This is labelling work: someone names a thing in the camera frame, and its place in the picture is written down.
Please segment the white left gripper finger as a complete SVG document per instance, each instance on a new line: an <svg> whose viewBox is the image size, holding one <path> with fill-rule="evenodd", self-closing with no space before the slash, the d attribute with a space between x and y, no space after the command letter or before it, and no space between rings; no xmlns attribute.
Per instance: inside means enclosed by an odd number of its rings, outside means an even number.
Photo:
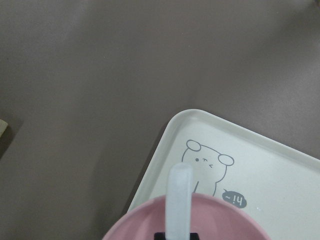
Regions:
<svg viewBox="0 0 320 240"><path fill-rule="evenodd" d="M193 169L177 163L169 171L165 196L165 238L189 240L191 229Z"/></svg>

